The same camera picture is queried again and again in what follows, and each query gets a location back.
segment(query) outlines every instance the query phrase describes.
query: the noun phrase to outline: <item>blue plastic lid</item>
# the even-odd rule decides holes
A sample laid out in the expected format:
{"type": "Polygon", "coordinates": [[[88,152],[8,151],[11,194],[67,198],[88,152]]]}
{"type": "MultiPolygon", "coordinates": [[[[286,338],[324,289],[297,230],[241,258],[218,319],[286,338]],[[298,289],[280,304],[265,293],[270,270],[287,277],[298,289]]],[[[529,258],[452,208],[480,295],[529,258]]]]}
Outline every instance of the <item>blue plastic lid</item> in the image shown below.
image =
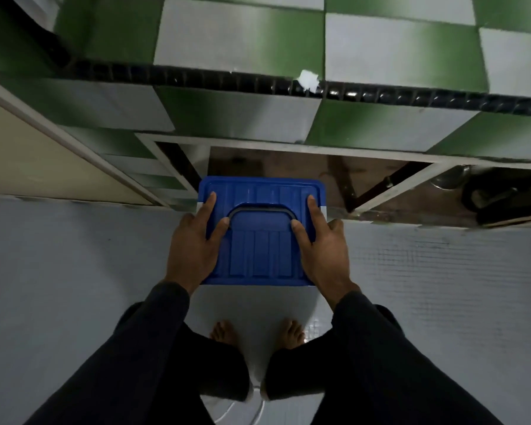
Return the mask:
{"type": "Polygon", "coordinates": [[[216,193],[216,204],[206,237],[225,216],[230,217],[230,228],[220,244],[216,267],[203,283],[312,285],[301,267],[291,220],[300,221],[309,239],[315,240],[307,197],[312,195],[326,208],[325,186],[320,181],[207,176],[199,185],[199,203],[211,192],[216,193]]]}

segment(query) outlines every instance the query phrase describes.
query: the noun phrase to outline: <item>hand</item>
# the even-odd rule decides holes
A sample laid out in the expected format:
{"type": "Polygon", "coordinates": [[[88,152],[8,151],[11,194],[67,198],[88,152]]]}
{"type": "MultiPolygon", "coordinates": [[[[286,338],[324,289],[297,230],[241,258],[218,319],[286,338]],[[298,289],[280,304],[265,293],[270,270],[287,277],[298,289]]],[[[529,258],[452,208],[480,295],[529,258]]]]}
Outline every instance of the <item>hand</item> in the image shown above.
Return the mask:
{"type": "Polygon", "coordinates": [[[178,283],[189,295],[214,270],[219,258],[220,241],[230,223],[230,219],[222,218],[211,238],[205,238],[207,222],[215,203],[216,194],[212,192],[196,216],[190,213],[183,216],[171,238],[167,273],[163,281],[178,283]]]}
{"type": "Polygon", "coordinates": [[[344,238],[344,224],[340,219],[327,224],[312,195],[307,197],[307,205],[317,232],[315,242],[310,242],[301,222],[292,220],[291,228],[299,243],[301,264],[305,274],[334,310],[347,293],[360,290],[358,285],[350,280],[350,261],[344,238]]]}

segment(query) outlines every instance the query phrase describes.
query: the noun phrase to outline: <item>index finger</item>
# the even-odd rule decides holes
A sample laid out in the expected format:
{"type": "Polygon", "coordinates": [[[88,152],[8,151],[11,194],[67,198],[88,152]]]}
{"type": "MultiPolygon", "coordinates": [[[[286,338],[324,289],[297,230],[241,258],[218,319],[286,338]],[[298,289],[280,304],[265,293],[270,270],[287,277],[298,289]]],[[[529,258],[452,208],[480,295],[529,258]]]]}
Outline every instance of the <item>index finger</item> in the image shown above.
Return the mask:
{"type": "Polygon", "coordinates": [[[193,223],[199,229],[206,229],[208,219],[211,217],[212,209],[216,203],[216,193],[211,192],[211,194],[206,199],[205,204],[199,208],[199,211],[195,215],[193,223]]]}
{"type": "Polygon", "coordinates": [[[311,213],[312,225],[315,227],[315,231],[317,232],[317,235],[330,231],[331,229],[329,228],[327,224],[325,215],[320,211],[319,206],[317,206],[317,201],[315,200],[315,197],[313,197],[312,195],[309,195],[307,197],[307,206],[309,207],[309,212],[311,213]]]}

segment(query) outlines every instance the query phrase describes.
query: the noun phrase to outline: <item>person's left hand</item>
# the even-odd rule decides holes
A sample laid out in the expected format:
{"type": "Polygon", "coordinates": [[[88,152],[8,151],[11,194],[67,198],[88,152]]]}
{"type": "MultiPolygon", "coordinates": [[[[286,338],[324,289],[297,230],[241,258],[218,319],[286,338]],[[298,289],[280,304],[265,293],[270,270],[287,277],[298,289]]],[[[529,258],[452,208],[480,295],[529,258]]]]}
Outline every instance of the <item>person's left hand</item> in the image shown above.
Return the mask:
{"type": "Polygon", "coordinates": [[[214,270],[219,258],[220,241],[230,224],[230,219],[222,218],[211,238],[205,238],[214,203],[216,194],[212,192],[195,216],[190,213],[183,216],[171,238],[167,273],[163,281],[178,283],[189,295],[192,295],[214,270]]]}

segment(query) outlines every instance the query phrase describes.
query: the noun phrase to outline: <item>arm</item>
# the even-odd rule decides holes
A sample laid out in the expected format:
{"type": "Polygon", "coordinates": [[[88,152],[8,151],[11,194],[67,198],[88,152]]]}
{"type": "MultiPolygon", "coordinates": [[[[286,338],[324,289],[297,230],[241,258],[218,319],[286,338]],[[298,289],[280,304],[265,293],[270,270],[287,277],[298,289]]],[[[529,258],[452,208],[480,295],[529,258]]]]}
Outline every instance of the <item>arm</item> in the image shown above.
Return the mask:
{"type": "Polygon", "coordinates": [[[499,424],[470,394],[440,371],[387,321],[350,281],[342,221],[327,224],[307,199],[317,232],[314,243],[298,221],[291,226],[309,279],[334,311],[333,331],[382,423],[499,424]]]}
{"type": "Polygon", "coordinates": [[[228,229],[224,218],[205,239],[215,202],[211,194],[196,216],[184,215],[171,239],[163,281],[26,425],[145,422],[189,296],[214,269],[228,229]]]}

